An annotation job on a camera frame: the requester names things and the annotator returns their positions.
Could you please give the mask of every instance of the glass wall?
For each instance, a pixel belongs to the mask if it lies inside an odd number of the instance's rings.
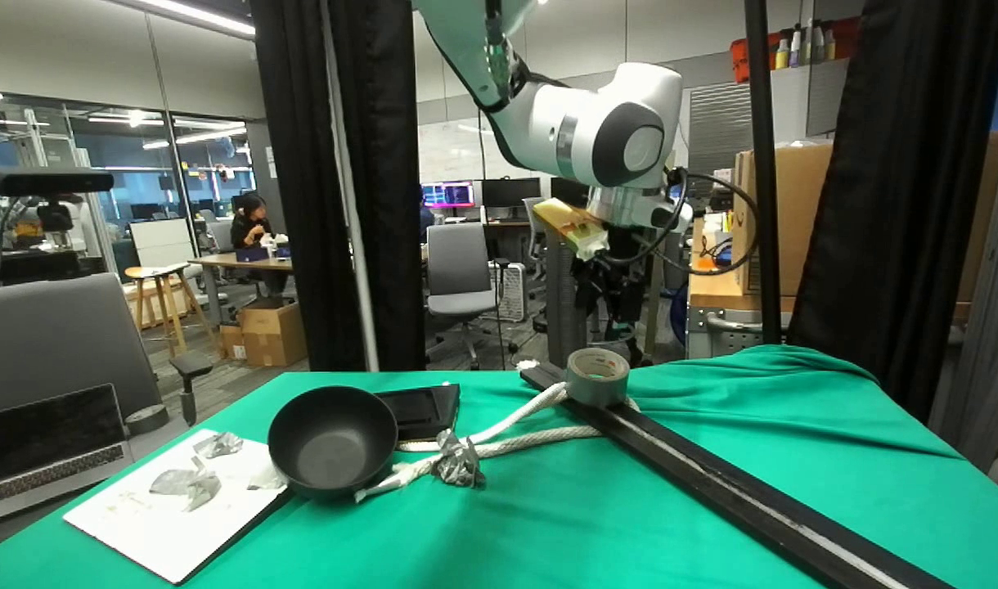
[[[70,248],[114,272],[140,261],[138,224],[185,220],[190,248],[199,253],[202,224],[227,216],[232,196],[254,189],[246,120],[5,96],[0,169],[70,168],[114,176],[114,189],[74,210],[82,235],[70,239]]]

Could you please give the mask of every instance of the laptop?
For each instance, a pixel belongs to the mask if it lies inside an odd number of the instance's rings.
[[[0,518],[82,490],[129,464],[114,386],[0,411]]]

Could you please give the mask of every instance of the person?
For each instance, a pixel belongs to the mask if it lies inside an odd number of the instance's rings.
[[[232,210],[236,210],[232,248],[236,253],[260,248],[260,239],[272,235],[267,210],[266,210],[260,196],[254,196],[254,193],[232,196]]]
[[[272,227],[267,227],[267,210],[260,202],[257,193],[238,193],[232,196],[232,248],[236,258],[267,258],[267,248],[260,247],[260,239],[272,239]],[[278,306],[281,290],[289,288],[289,276],[284,272],[250,272],[250,282],[266,285],[266,302]]]
[[[429,227],[434,227],[434,213],[426,202],[419,202],[419,241],[426,241]]]

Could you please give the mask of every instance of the ceiling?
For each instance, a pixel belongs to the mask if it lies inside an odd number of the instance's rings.
[[[266,114],[250,44],[110,0],[0,0],[0,91]]]
[[[182,0],[250,23],[249,0]],[[768,26],[783,29],[822,6],[822,18],[857,13],[860,0],[768,0]],[[727,54],[744,34],[731,0],[531,0],[514,34],[531,69],[571,79],[611,73],[619,64],[670,64]],[[415,18],[419,102],[465,96]]]

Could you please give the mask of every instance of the white wall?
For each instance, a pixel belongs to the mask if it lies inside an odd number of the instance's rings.
[[[479,181],[479,176],[535,176],[532,169],[520,169],[501,158],[486,120],[479,137],[473,129],[477,129],[473,117],[419,124],[423,182]]]
[[[152,69],[155,38],[163,91]],[[249,38],[109,0],[0,0],[0,91],[260,117]]]

